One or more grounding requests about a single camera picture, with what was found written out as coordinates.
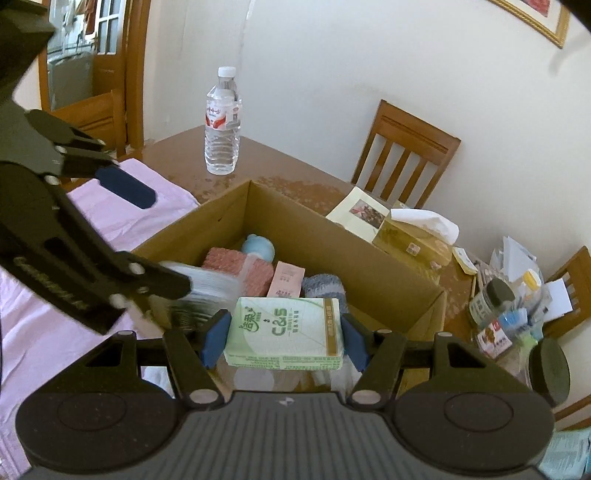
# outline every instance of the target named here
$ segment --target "jar label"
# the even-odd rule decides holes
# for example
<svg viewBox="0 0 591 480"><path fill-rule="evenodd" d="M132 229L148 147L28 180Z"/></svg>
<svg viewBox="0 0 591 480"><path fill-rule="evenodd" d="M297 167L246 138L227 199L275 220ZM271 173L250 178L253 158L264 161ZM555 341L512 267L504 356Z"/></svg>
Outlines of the jar label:
<svg viewBox="0 0 591 480"><path fill-rule="evenodd" d="M497 320L476 336L476 342L480 351L492 359L497 358L513 345Z"/></svg>
<svg viewBox="0 0 591 480"><path fill-rule="evenodd" d="M492 310L486 303L482 292L472 299L468 308L472 319L479 328L485 327L491 321Z"/></svg>

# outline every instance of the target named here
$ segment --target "bottle label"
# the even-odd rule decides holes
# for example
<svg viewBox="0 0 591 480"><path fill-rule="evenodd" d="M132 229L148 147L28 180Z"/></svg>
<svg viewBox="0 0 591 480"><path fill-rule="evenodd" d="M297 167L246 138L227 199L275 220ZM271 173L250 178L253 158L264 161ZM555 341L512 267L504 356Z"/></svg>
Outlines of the bottle label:
<svg viewBox="0 0 591 480"><path fill-rule="evenodd" d="M497 358L513 345L497 320L476 336L476 343L480 351L492 359Z"/></svg>
<svg viewBox="0 0 591 480"><path fill-rule="evenodd" d="M240 101L234 102L230 106L220 106L215 100L207 101L207 110L205 112L205 124L214 130L232 130L240 126L240 110L242 104Z"/></svg>

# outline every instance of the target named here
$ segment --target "wooden table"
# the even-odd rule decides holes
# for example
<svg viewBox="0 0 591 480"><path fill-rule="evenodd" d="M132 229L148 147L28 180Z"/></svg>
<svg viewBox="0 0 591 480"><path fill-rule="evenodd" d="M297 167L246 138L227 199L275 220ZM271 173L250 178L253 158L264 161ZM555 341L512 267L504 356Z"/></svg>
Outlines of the wooden table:
<svg viewBox="0 0 591 480"><path fill-rule="evenodd" d="M205 168L203 136L203 126L193 128L146 146L133 156L190 191L201 203L222 194L231 185L254 180L327 215L353 189L350 183L246 137L241 139L236 170L223 177L212 175ZM440 285L447 291L446 330L469 340L466 306L472 277L452 260L443 268Z"/></svg>

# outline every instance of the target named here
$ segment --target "wooden chair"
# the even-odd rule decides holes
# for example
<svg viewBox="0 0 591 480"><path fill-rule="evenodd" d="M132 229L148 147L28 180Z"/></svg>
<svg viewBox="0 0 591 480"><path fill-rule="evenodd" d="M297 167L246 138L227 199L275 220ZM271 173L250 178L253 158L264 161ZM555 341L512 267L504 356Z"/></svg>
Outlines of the wooden chair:
<svg viewBox="0 0 591 480"><path fill-rule="evenodd" d="M379 155L378 161L369 176L364 190L368 193L373 192L386 163L386 159L390 154L392 145L396 143L404 147L404 152L398 160L380 197L382 200L388 200L410 154L416 153L421 159L404 190L398 197L398 200L403 203L408 202L408 198L417 185L417 181L421 173L423 173L427 162L431 162L437 166L437 170L415 205L415 208L422 208L435 188L435 185L437 185L439 178L441 178L441 175L447 168L448 163L456 153L461 140L382 100L379 104L374 124L369 132L369 137L357 163L357 168L355 169L355 173L353 173L353 178L351 179L353 184L356 184L359 180L376 135L384 137L386 144Z"/></svg>
<svg viewBox="0 0 591 480"><path fill-rule="evenodd" d="M562 278L569 292L573 311L544 325L544 336L560 338L591 317L591 256L581 248L547 281Z"/></svg>
<svg viewBox="0 0 591 480"><path fill-rule="evenodd" d="M562 278L569 292L573 311L563 317L544 325L544 337L560 338L576 326L591 317L591 256L587 247L581 248L547 281ZM556 412L555 421L576 414L591 405L591 395ZM591 427L591 417L566 427L566 430L577 430Z"/></svg>
<svg viewBox="0 0 591 480"><path fill-rule="evenodd" d="M125 107L123 93L112 90L51 112L64 122L105 142L105 150L125 155Z"/></svg>

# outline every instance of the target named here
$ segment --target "tissue pack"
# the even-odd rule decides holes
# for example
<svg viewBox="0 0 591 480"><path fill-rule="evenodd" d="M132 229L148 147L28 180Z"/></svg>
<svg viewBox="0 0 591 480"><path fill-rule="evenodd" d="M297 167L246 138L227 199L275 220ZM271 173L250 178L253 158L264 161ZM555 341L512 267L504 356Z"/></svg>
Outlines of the tissue pack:
<svg viewBox="0 0 591 480"><path fill-rule="evenodd" d="M233 367L339 369L343 364L339 302L241 297L224 355Z"/></svg>
<svg viewBox="0 0 591 480"><path fill-rule="evenodd" d="M437 272L452 260L452 247L409 223L392 220L389 213L372 242L396 259L426 273Z"/></svg>

